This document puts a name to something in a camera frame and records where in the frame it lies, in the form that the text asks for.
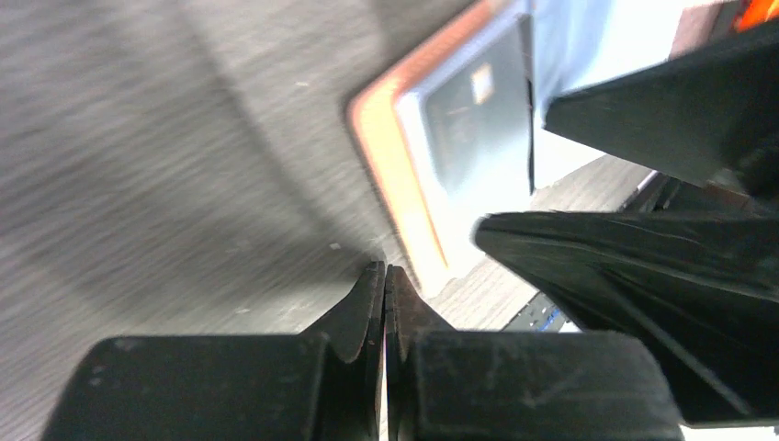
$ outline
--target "orange object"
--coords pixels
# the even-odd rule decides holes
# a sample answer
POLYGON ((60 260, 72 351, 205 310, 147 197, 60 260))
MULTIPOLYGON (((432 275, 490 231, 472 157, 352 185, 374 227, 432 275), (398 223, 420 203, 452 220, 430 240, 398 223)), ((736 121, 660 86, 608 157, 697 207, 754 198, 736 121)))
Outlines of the orange object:
POLYGON ((736 30, 742 32, 779 16, 779 0, 752 0, 736 30))
POLYGON ((449 267, 424 201, 407 142, 395 113, 398 98, 419 83, 502 10, 479 0, 358 95, 349 117, 360 148, 389 208, 425 297, 450 279, 449 267))

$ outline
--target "orange border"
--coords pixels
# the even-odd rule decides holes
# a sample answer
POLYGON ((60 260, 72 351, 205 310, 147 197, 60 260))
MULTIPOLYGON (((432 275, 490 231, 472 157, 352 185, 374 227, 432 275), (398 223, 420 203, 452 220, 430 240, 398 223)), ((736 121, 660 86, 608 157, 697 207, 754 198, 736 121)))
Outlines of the orange border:
POLYGON ((349 116, 374 179, 395 220, 425 297, 450 279, 448 264, 414 172, 397 99, 419 83, 499 12, 500 2, 479 0, 396 63, 349 105, 349 116))
POLYGON ((738 20, 736 30, 743 32, 777 17, 779 17, 779 0, 753 0, 738 20))

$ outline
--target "black plastic part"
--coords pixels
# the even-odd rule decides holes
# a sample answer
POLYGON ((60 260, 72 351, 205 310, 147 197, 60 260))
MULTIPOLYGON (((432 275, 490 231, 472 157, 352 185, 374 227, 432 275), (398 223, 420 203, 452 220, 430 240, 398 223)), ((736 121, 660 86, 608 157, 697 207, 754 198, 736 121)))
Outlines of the black plastic part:
POLYGON ((523 213, 476 234, 582 329, 641 340, 688 424, 779 421, 779 220, 523 213))
POLYGON ((384 277, 368 266, 299 335, 106 340, 43 439, 378 439, 384 277))
MULTIPOLYGON (((528 15, 520 20, 519 28, 522 35, 523 52, 525 53, 525 78, 527 79, 527 102, 530 115, 533 115, 533 106, 536 105, 533 96, 533 16, 528 15)), ((530 183, 530 194, 536 192, 536 135, 534 133, 534 124, 530 123, 530 149, 527 158, 527 180, 530 183)))
POLYGON ((614 333, 433 333, 412 351, 416 440, 682 440, 657 363, 614 333))
POLYGON ((120 337, 95 346, 44 440, 319 438, 327 339, 120 337))
POLYGON ((684 182, 779 182, 779 21, 551 103, 546 129, 684 182))
MULTIPOLYGON (((645 187, 637 188, 618 211, 649 213, 667 209, 681 181, 655 175, 645 187)), ((543 292, 538 292, 503 328, 505 332, 558 332, 568 318, 543 292)))
POLYGON ((342 363, 325 372, 322 439, 378 439, 384 371, 384 263, 370 264, 349 294, 302 335, 324 334, 342 363))
POLYGON ((97 345, 43 439, 376 441, 384 334, 391 441, 682 439, 638 340, 459 333, 381 263, 298 335, 97 345))
POLYGON ((455 328, 419 297, 403 268, 389 266, 384 292, 389 441, 411 440, 415 391, 407 361, 412 342, 422 332, 455 328))

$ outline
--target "black plastic bracket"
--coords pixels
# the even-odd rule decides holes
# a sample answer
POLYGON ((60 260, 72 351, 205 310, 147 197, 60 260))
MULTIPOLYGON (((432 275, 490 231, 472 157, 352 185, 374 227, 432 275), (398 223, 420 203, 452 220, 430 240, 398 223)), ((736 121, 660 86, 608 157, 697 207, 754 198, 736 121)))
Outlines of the black plastic bracket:
POLYGON ((458 332, 382 263, 301 334, 96 345, 43 439, 376 440, 385 354, 391 441, 682 439, 635 338, 458 332))
POLYGON ((642 341, 688 424, 773 425, 777 231, 738 211, 512 213, 476 241, 580 328, 642 341))

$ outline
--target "gray floor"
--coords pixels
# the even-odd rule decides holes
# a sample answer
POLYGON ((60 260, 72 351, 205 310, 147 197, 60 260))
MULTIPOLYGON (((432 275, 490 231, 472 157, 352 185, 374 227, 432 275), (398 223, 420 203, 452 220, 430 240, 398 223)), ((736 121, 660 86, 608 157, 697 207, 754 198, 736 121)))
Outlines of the gray floor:
MULTIPOLYGON (((468 2, 4 2, 2 439, 101 338, 295 332, 403 265, 344 106, 468 2)), ((537 207, 613 209, 646 173, 606 158, 537 207)), ((532 291, 488 261, 432 304, 491 329, 532 291)))

